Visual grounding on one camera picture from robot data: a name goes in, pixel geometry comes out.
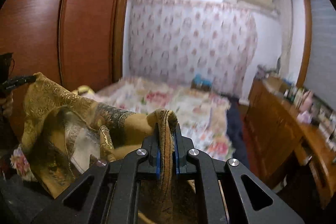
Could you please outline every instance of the wooden desk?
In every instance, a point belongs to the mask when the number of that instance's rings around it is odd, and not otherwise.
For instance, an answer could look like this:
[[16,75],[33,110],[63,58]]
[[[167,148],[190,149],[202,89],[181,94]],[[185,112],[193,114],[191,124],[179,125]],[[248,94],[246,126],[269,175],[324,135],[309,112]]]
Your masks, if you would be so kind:
[[254,80],[249,100],[245,119],[261,158],[261,180],[273,187],[277,181],[271,181],[272,176],[294,152],[301,165],[309,165],[325,208],[336,192],[336,165],[332,164],[335,153],[319,129],[299,123],[298,110],[270,93],[261,80]]

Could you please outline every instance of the pink bottle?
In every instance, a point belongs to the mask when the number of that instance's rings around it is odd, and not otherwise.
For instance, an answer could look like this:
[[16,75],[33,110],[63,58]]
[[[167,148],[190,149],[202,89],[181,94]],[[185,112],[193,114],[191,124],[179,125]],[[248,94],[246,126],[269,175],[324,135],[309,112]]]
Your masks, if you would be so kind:
[[304,100],[304,102],[300,106],[300,111],[301,112],[305,112],[305,111],[310,110],[311,105],[313,104],[313,95],[314,95],[314,93],[311,90],[307,91],[307,92],[308,92],[308,95],[307,95],[306,99]]

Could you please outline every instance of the yellow patterned garment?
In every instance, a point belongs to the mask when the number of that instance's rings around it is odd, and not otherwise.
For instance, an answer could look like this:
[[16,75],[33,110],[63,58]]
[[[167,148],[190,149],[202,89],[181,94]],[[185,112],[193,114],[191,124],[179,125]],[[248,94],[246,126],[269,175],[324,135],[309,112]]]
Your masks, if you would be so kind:
[[146,115],[122,110],[73,94],[41,73],[35,75],[37,79],[28,87],[24,101],[26,118],[21,145],[31,171],[54,198],[96,159],[114,161],[140,148],[158,123],[161,178],[143,183],[143,205],[151,206],[140,207],[157,223],[194,223],[194,202],[185,208],[184,217],[179,213],[180,206],[173,207],[174,200],[186,206],[185,199],[194,195],[187,183],[181,186],[187,195],[174,191],[174,112],[159,109]]

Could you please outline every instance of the window blind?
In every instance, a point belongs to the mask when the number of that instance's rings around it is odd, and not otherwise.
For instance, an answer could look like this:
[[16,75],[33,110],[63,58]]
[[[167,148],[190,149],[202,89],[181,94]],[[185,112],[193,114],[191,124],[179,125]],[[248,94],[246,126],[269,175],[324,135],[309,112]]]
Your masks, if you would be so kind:
[[312,36],[304,86],[336,110],[336,11],[329,0],[310,0]]

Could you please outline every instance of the sliding wardrobe door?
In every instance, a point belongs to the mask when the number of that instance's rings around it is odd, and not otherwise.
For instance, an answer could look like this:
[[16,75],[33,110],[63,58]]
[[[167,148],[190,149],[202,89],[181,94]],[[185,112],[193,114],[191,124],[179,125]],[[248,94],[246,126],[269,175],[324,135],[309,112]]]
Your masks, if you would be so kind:
[[113,82],[123,76],[123,44],[127,0],[118,0],[113,38]]
[[[61,84],[58,62],[58,16],[61,0],[6,0],[0,10],[0,54],[13,52],[10,77],[42,72]],[[13,91],[11,125],[23,134],[23,99],[27,85]]]
[[97,91],[112,83],[112,40],[117,0],[63,0],[60,61],[63,86]]

